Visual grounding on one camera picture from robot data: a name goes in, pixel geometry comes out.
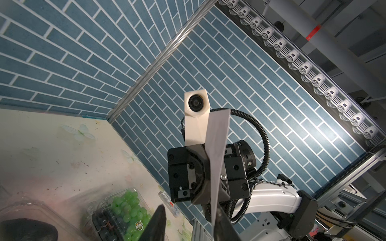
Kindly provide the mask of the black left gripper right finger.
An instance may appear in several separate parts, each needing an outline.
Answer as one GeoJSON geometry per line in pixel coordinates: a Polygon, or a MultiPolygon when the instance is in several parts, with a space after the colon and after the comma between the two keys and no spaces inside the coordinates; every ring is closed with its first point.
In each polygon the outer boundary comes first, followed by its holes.
{"type": "Polygon", "coordinates": [[[221,206],[217,206],[213,227],[214,241],[241,241],[221,206]]]}

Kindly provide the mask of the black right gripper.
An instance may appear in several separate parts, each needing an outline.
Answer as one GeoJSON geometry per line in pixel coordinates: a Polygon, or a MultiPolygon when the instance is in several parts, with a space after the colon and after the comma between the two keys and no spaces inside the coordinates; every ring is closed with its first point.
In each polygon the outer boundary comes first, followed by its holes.
{"type": "MultiPolygon", "coordinates": [[[[173,203],[190,201],[194,205],[210,204],[210,160],[205,145],[178,147],[168,150],[170,198],[173,203]]],[[[250,146],[228,144],[221,166],[219,202],[247,198],[250,187],[250,146]]]]}

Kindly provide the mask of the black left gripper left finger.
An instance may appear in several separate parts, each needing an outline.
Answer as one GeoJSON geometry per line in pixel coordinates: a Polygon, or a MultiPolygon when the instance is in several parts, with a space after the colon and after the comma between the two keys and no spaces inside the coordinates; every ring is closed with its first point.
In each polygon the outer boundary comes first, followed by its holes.
{"type": "Polygon", "coordinates": [[[157,207],[139,241],[165,241],[166,211],[163,205],[157,207]]]}

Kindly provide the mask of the white fruit sticker sheet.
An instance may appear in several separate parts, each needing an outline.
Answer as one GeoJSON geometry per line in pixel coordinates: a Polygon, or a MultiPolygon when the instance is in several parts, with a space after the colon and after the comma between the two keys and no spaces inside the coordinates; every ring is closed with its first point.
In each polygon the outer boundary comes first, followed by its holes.
{"type": "Polygon", "coordinates": [[[211,181],[211,224],[215,225],[222,166],[224,163],[227,136],[229,132],[230,110],[209,113],[205,151],[210,161],[211,181]]]}

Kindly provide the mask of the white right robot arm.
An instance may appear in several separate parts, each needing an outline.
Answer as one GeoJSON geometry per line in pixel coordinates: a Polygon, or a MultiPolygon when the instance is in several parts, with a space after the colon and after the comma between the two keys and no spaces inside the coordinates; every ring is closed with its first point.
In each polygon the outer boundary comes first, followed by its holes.
{"type": "MultiPolygon", "coordinates": [[[[189,201],[211,220],[210,160],[203,144],[172,148],[167,153],[173,203],[189,201]]],[[[243,140],[225,148],[220,175],[219,206],[232,223],[246,213],[261,213],[247,232],[251,240],[297,241],[313,229],[317,201],[283,174],[275,182],[247,180],[256,166],[251,147],[243,140]]]]}

